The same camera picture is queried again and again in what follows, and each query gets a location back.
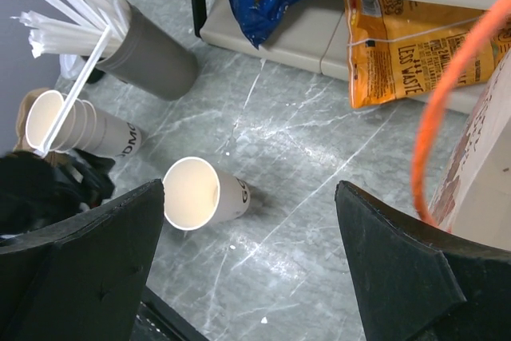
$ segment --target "orange cord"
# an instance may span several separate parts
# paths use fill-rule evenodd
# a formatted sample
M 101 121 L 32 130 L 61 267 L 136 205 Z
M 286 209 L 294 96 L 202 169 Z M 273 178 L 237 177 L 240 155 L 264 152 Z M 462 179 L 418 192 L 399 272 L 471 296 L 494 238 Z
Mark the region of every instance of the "orange cord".
M 468 62 L 505 24 L 511 13 L 511 0 L 497 0 L 489 11 L 467 34 L 466 40 L 454 55 L 451 63 L 437 83 L 430 102 L 425 107 L 415 142 L 414 157 L 411 165 L 411 188 L 414 206 L 422 221 L 438 228 L 437 221 L 428 211 L 424 197 L 424 179 L 431 149 L 438 135 L 445 114 L 449 93 Z

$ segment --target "stack of paper cups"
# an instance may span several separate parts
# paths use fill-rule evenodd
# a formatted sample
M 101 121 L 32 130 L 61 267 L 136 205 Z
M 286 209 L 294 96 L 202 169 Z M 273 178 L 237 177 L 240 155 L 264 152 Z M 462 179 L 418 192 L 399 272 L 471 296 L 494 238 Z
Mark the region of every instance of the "stack of paper cups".
M 47 91 L 32 105 L 26 122 L 26 139 L 32 148 L 41 144 L 64 96 L 55 90 Z M 77 99 L 50 150 L 65 153 L 76 148 L 99 157 L 129 157 L 141 144 L 141 131 L 136 126 Z

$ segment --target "orange chip bag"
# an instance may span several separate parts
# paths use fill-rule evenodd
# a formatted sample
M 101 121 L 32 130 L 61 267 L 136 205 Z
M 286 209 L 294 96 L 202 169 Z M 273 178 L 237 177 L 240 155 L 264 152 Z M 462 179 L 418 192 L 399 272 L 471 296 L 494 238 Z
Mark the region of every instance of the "orange chip bag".
M 407 0 L 344 0 L 351 106 L 434 89 L 482 10 Z M 488 81 L 511 46 L 511 23 L 473 58 L 457 86 Z

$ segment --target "white paper cup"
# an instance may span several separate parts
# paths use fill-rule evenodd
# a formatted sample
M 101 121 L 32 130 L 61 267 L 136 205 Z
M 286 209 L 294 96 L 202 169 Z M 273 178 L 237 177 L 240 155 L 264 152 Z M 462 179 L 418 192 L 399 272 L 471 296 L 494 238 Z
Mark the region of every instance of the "white paper cup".
M 62 104 L 64 104 L 64 97 L 55 90 L 42 93 L 34 102 L 26 119 L 25 127 L 26 140 L 30 147 L 35 149 L 41 145 Z M 73 132 L 75 117 L 76 111 L 73 107 L 50 146 L 50 150 L 58 150 L 66 145 L 70 138 L 72 139 L 75 134 Z
M 85 109 L 85 128 L 75 148 L 85 150 L 93 139 L 94 130 L 96 129 L 96 111 L 88 101 L 82 101 L 82 104 Z
M 73 109 L 75 112 L 75 119 L 73 129 L 71 134 L 60 148 L 58 148 L 55 152 L 57 153 L 66 153 L 73 148 L 79 148 L 78 143 L 81 137 L 84 134 L 85 127 L 87 125 L 87 112 L 85 110 L 85 106 L 80 99 L 77 99 L 73 105 Z
M 163 185 L 165 218 L 183 231 L 234 220 L 250 205 L 250 191 L 243 181 L 199 157 L 177 161 Z
M 99 157 L 130 157 L 142 146 L 142 133 L 133 124 L 94 107 L 95 128 L 90 142 L 84 148 Z

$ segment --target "floor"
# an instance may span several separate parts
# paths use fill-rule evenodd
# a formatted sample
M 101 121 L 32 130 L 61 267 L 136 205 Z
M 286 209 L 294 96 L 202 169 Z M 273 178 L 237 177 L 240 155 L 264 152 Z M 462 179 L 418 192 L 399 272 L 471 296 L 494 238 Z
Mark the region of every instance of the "floor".
M 349 180 L 412 213 L 409 163 L 423 104 L 352 110 L 342 81 L 204 44 L 190 0 L 129 1 L 191 49 L 202 70 L 175 102 L 112 77 L 84 90 L 147 133 L 139 154 L 114 169 L 117 194 L 199 156 L 246 180 L 253 195 L 238 220 L 190 233 L 166 224 L 151 289 L 211 341 L 364 340 L 335 186 Z M 464 121 L 447 114 L 430 193 Z

